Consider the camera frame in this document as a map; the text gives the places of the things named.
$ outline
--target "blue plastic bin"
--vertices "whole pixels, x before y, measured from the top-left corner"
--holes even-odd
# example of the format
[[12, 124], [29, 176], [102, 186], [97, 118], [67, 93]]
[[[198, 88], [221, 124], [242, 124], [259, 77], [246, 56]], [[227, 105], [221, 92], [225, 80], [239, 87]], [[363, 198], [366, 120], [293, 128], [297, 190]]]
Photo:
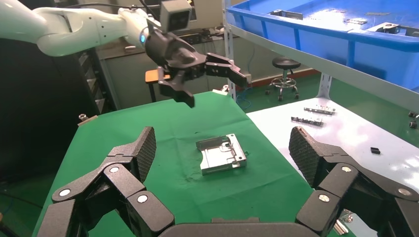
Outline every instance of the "blue plastic bin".
[[[277, 9], [304, 18], [268, 14]], [[419, 0], [247, 0], [227, 14], [229, 24], [273, 42], [408, 89], [419, 87], [419, 38], [366, 31], [384, 22], [419, 28]], [[367, 23], [345, 23], [354, 18]]]

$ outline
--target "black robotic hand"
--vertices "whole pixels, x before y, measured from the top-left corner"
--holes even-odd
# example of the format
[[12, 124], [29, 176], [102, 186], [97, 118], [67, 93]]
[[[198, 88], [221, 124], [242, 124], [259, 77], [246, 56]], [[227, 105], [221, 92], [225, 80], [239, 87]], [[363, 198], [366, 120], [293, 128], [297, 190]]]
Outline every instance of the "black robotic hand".
[[195, 106], [194, 96], [184, 88], [187, 80], [207, 74], [229, 78], [234, 84], [246, 86], [246, 77], [233, 60], [213, 53], [199, 54], [190, 44], [173, 33], [151, 32], [145, 44], [147, 55], [158, 65], [159, 90], [176, 102]]

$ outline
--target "silver screw head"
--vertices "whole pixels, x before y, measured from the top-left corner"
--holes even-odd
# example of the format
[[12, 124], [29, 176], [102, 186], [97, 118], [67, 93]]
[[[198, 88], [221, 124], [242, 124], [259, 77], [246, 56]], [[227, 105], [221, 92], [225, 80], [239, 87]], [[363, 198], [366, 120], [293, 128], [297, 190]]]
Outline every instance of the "silver screw head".
[[348, 215], [345, 218], [343, 218], [343, 221], [346, 223], [351, 223], [353, 221], [352, 215]]
[[67, 194], [69, 194], [70, 193], [70, 190], [69, 189], [64, 189], [64, 190], [62, 190], [61, 192], [60, 192], [60, 196], [61, 197], [64, 197], [65, 195], [67, 195]]
[[147, 201], [147, 199], [148, 199], [148, 197], [146, 195], [140, 195], [137, 198], [137, 202], [139, 202], [139, 203], [145, 203], [145, 201]]
[[111, 173], [115, 173], [115, 172], [117, 172], [119, 170], [119, 168], [118, 167], [112, 167], [109, 171], [111, 172]]
[[412, 193], [409, 190], [406, 189], [399, 189], [399, 193], [405, 195], [405, 196], [410, 196], [412, 195]]
[[85, 115], [85, 114], [81, 114], [81, 115], [79, 115], [79, 119], [80, 119], [81, 121], [85, 121], [85, 120], [87, 120], [87, 119], [88, 119], [88, 117], [87, 117], [87, 115]]
[[319, 199], [322, 202], [329, 202], [330, 201], [330, 198], [327, 195], [324, 195], [324, 194], [320, 194]]
[[346, 167], [346, 166], [343, 166], [342, 170], [345, 171], [345, 172], [351, 172], [352, 171], [351, 168]]

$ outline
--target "green table cover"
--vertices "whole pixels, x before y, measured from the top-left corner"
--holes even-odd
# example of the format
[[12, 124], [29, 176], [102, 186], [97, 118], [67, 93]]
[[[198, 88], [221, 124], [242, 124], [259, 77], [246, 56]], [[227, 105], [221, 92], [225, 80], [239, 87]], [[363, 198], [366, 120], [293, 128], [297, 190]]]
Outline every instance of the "green table cover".
[[[196, 107], [166, 100], [100, 115], [78, 128], [58, 170], [35, 227], [36, 236], [52, 203], [51, 195], [65, 184], [97, 168], [110, 150], [134, 141], [153, 126], [157, 151], [145, 186], [179, 223], [210, 222], [211, 218], [293, 222], [312, 189], [255, 124], [229, 97], [213, 92], [195, 95]], [[202, 176], [200, 140], [236, 134], [247, 166]], [[115, 211], [91, 230], [91, 237], [131, 237]], [[337, 236], [334, 231], [330, 236]]]

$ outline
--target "white robotic arm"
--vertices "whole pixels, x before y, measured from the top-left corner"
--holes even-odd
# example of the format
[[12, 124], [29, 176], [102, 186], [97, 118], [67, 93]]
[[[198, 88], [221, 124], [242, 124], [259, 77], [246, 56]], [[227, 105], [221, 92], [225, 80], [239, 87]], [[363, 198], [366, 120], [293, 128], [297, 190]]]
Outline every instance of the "white robotic arm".
[[[0, 38], [38, 45], [49, 56], [64, 56], [111, 42], [119, 37], [143, 47], [158, 65], [160, 93], [194, 107], [193, 95], [183, 85], [207, 74], [246, 85], [240, 68], [228, 58], [199, 54], [171, 31], [188, 26], [187, 0], [161, 2], [160, 22], [139, 8], [120, 8], [118, 14], [96, 9], [41, 7], [30, 10], [18, 0], [0, 0]], [[164, 80], [164, 74], [171, 81]]]
[[90, 8], [30, 10], [18, 0], [2, 0], [0, 38], [35, 43], [49, 56], [80, 52], [119, 37], [143, 47], [148, 33], [147, 18], [147, 13], [139, 8], [120, 8], [118, 14]]

